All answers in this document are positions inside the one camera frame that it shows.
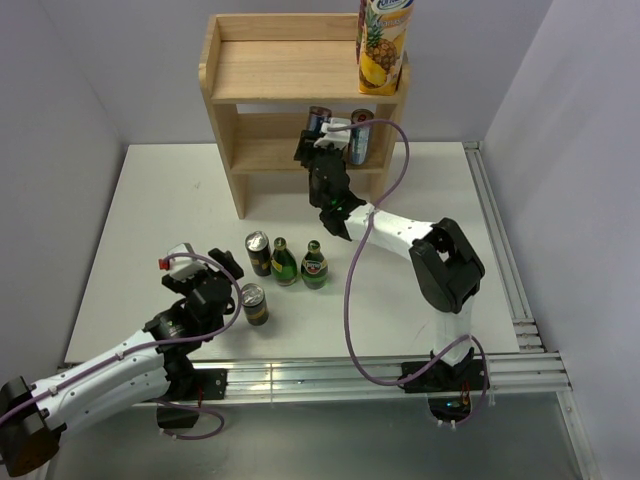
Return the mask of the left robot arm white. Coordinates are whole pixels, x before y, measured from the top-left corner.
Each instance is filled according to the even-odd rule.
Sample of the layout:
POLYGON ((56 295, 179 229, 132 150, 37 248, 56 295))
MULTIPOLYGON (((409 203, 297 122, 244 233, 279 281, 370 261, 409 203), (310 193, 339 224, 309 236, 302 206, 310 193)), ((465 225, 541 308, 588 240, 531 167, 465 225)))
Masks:
POLYGON ((129 406, 182 400, 195 386, 188 356, 238 316, 244 271, 229 251, 181 244, 159 261, 178 300, 107 352, 49 378, 1 387, 1 463, 11 477, 53 459, 66 437, 129 406))

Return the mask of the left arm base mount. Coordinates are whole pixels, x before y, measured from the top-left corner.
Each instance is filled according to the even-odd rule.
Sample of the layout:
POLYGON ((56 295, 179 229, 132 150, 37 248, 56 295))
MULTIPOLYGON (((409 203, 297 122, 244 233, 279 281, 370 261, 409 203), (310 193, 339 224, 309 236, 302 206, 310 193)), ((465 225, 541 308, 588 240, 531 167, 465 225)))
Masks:
POLYGON ((205 414, 200 410, 206 401, 223 400, 228 385, 228 370, 223 368, 196 369, 179 386, 161 397, 167 403, 192 406, 196 411, 182 410, 162 403, 156 408, 156 422, 159 428, 176 434, 185 434, 192 429, 205 414))

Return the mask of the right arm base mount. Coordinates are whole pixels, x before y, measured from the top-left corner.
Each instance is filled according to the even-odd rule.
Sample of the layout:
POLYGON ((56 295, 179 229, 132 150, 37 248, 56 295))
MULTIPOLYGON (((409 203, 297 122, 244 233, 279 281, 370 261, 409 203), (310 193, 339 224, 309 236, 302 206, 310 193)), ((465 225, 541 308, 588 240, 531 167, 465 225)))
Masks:
POLYGON ((427 394, 428 407, 439 425, 455 429, 472 417, 474 408, 486 399, 490 380, 482 359, 474 359, 473 351, 457 365, 439 360, 420 377, 402 383, 407 394, 427 394))

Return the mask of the silver red-top can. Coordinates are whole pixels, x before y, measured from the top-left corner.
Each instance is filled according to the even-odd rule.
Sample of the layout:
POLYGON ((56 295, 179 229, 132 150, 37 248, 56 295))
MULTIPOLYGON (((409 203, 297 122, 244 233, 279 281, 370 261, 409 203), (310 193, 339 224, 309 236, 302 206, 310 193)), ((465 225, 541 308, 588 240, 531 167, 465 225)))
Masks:
POLYGON ((332 116, 332 110, 323 106, 311 106, 308 111, 307 129, 320 132, 322 125, 332 116))
POLYGON ((357 128, 351 130, 348 161, 352 165, 361 166, 367 161, 371 127, 360 124, 374 119, 374 113, 368 109, 357 109, 351 114, 351 124, 357 128))

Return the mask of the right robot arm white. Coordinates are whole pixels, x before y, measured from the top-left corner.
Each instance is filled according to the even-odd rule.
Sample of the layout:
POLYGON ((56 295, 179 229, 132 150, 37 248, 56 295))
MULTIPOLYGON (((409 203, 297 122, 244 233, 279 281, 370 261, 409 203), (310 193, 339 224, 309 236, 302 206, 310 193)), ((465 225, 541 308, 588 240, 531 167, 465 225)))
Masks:
POLYGON ((294 159, 309 172, 309 202, 334 236, 367 243, 411 262, 423 298, 436 312, 432 359, 419 372, 433 373, 435 383, 452 390, 474 367, 479 348, 471 337, 475 295, 485 268, 462 229, 452 219, 420 222, 385 212, 350 190, 342 150, 335 134, 301 132, 294 159))

